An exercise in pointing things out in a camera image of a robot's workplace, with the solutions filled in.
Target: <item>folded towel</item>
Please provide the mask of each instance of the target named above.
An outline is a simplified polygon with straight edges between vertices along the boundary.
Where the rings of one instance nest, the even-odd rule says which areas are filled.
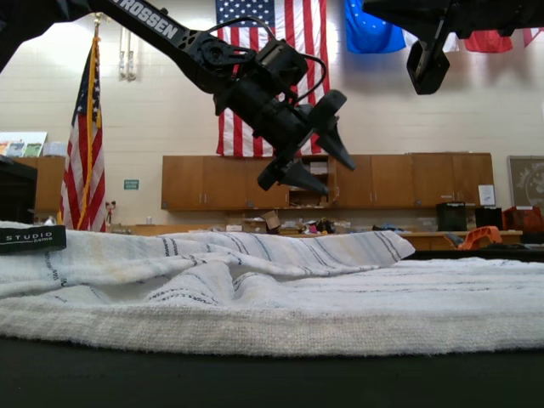
[[[536,263],[399,262],[414,250],[391,232],[67,238],[61,252],[0,258],[0,335],[293,356],[544,345]]]

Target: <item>blue flag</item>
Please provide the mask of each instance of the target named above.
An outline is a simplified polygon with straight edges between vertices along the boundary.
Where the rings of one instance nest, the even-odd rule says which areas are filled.
[[[363,13],[363,0],[345,0],[348,51],[356,54],[385,54],[405,47],[402,29]]]

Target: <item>black robotic arm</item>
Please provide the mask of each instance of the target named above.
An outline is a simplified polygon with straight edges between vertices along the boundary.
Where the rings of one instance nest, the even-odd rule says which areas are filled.
[[[510,37],[518,28],[544,26],[544,0],[365,0],[363,9],[420,39],[406,65],[418,94],[440,88],[450,68],[442,47],[451,32],[462,39],[481,30]]]
[[[299,105],[300,98],[291,91],[308,71],[306,59],[315,57],[273,37],[259,52],[234,47],[211,34],[218,26],[190,30],[145,0],[2,0],[0,71],[24,41],[42,35],[54,23],[92,12],[106,13],[168,55],[199,89],[213,94],[217,115],[230,108],[253,128],[253,136],[262,136],[275,147],[274,160],[258,179],[263,189],[280,182],[327,193],[324,184],[293,160],[314,133],[320,147],[354,168],[338,136],[335,116],[346,98],[332,90],[312,107]]]

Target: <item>cable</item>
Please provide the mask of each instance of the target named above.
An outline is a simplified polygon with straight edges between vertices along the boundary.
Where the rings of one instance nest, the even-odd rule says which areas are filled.
[[[269,38],[276,39],[275,35],[274,35],[274,32],[270,29],[270,27],[267,26],[267,24],[264,21],[262,21],[262,20],[260,20],[260,19],[258,19],[256,17],[249,16],[249,15],[244,16],[244,17],[239,17],[237,19],[232,19],[232,20],[229,20],[229,21],[225,21],[224,23],[221,23],[221,24],[217,24],[216,26],[206,30],[205,33],[209,34],[211,32],[217,31],[217,30],[219,30],[219,29],[221,29],[223,27],[232,26],[233,24],[239,23],[241,21],[254,21],[254,22],[258,23],[260,26],[262,26],[266,30],[267,34],[269,35]],[[310,95],[312,92],[314,92],[317,89],[317,87],[319,87],[323,83],[323,81],[325,81],[325,78],[326,78],[327,73],[328,73],[326,64],[325,64],[325,62],[323,62],[322,59],[319,59],[319,58],[317,58],[317,57],[315,57],[313,55],[308,55],[308,54],[302,54],[301,53],[301,55],[304,58],[308,59],[308,60],[313,60],[313,61],[317,62],[318,64],[320,64],[321,68],[323,70],[323,75],[321,75],[320,80],[307,93],[305,93],[304,95],[299,96],[297,99],[293,100],[293,104],[296,104],[297,102],[300,102],[302,99],[308,97],[308,95]]]
[[[312,92],[314,92],[317,87],[319,87],[323,81],[325,81],[325,78],[327,76],[327,73],[328,73],[328,70],[326,68],[326,64],[325,62],[322,60],[322,59],[319,59],[313,55],[308,55],[308,54],[301,54],[304,58],[308,59],[308,60],[313,60],[315,62],[317,62],[319,65],[321,65],[321,69],[323,70],[323,74],[321,75],[321,78],[320,80],[307,92],[305,93],[304,95],[301,95],[297,98],[297,100],[295,100],[295,104],[300,102],[302,99],[306,98],[308,95],[310,95]]]
[[[269,35],[270,38],[274,38],[275,39],[275,35],[274,35],[274,32],[270,29],[270,27],[268,27],[266,25],[266,23],[256,17],[252,17],[252,16],[245,16],[245,17],[239,17],[237,19],[232,19],[232,20],[229,20],[229,21],[225,21],[224,23],[221,23],[221,24],[217,24],[216,26],[204,31],[205,33],[209,34],[210,32],[214,32],[216,30],[219,30],[220,28],[223,28],[223,27],[226,27],[226,26],[232,26],[233,24],[236,24],[236,23],[239,23],[241,21],[253,21],[253,22],[256,22],[257,24],[259,24],[260,26],[262,26],[267,34]]]

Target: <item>white brick wall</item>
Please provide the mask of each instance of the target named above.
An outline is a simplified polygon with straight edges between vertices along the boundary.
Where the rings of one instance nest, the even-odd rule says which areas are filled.
[[[190,28],[214,24],[213,0],[153,3]],[[343,2],[330,0],[328,8],[331,85],[348,96],[340,131],[349,151],[490,151],[498,203],[509,206],[507,156],[544,155],[544,35],[525,49],[515,33],[507,54],[449,54],[442,88],[417,96],[405,70],[406,50],[348,54]],[[107,196],[118,202],[116,221],[142,224],[151,216],[157,224],[222,223],[220,213],[172,215],[160,209],[162,156],[215,152],[211,96],[141,41],[139,79],[119,82],[119,25],[103,24],[100,33]],[[88,16],[56,25],[20,48],[0,76],[0,131],[40,130],[50,140],[67,140],[92,34]],[[123,191],[124,179],[140,179],[140,191]]]

